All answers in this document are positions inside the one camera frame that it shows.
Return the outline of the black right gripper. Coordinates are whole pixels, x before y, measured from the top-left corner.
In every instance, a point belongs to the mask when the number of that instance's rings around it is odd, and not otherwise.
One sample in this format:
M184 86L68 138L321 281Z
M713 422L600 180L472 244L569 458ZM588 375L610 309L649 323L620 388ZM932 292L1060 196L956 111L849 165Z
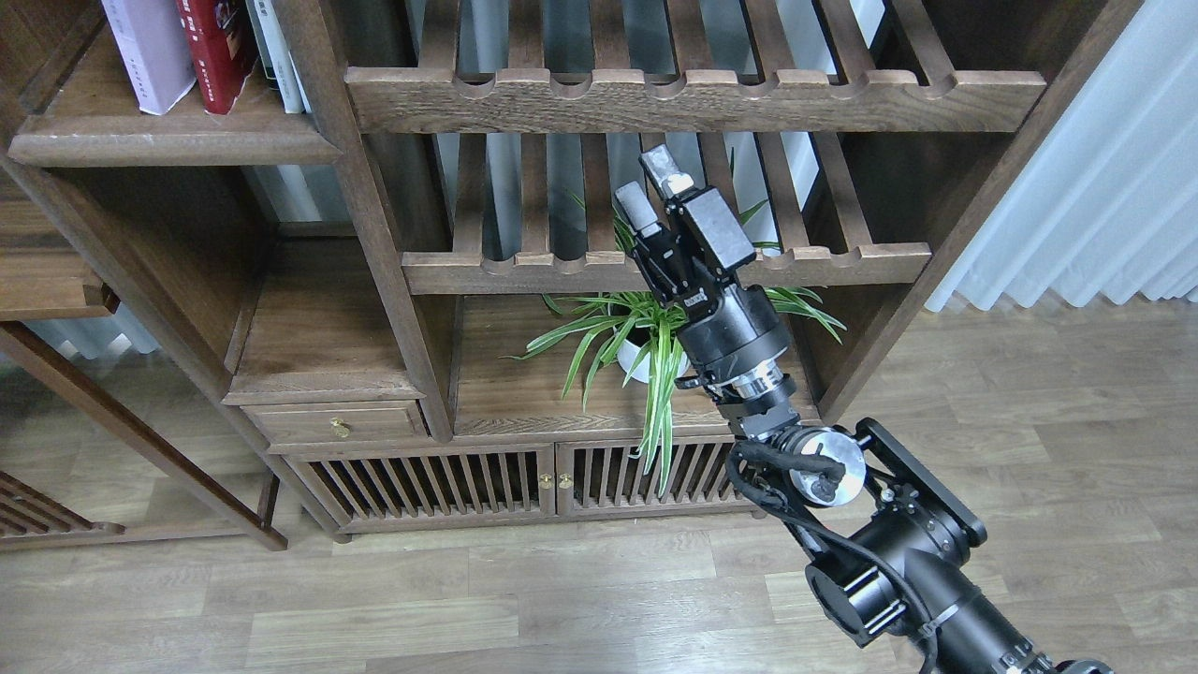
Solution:
M640 163L665 201L658 221L645 188L635 181L615 192L630 233L633 260L664 306L683 308L677 332L697 383L727 413L766 413L783 406L795 379L776 366L788 348L787 329L761 286L744 287L736 271L754 260L754 244L713 187L698 189L670 148L659 144Z

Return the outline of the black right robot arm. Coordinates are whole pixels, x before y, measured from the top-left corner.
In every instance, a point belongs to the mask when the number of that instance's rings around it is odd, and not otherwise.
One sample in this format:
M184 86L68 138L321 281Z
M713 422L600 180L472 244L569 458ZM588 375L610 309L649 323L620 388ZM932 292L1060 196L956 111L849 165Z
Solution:
M881 423L854 431L804 425L778 368L788 332L766 290L742 286L754 245L713 187L698 187L664 145L640 157L665 206L618 188L633 226L633 259L664 306L683 308L680 348L694 366L678 388L704 388L730 423L732 486L787 526L810 564L825 617L857 646L907 638L922 670L1107 673L1096 660L1054 663L963 573L984 522Z

